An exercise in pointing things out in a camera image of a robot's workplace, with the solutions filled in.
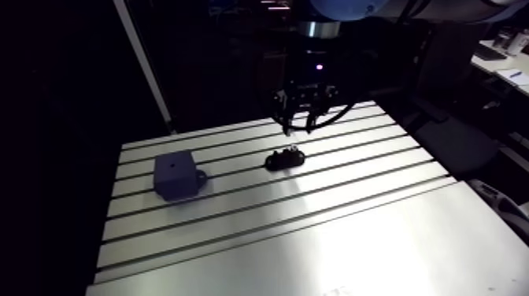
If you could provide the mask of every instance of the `aluminum table surface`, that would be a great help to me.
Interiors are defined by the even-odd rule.
[[[100,283],[87,296],[529,292],[529,249],[466,183],[347,208],[285,235]]]
[[[262,167],[293,144],[303,166]],[[191,150],[209,180],[167,203],[153,192],[154,158],[177,150]],[[310,135],[286,137],[264,119],[125,144],[116,178],[89,291],[456,183],[374,102]]]

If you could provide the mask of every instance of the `office chair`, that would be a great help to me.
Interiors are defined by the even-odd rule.
[[[498,152],[485,133],[448,112],[465,89],[470,60],[487,28],[487,24],[437,26],[409,96],[415,111],[403,119],[408,133],[458,179],[476,177]]]

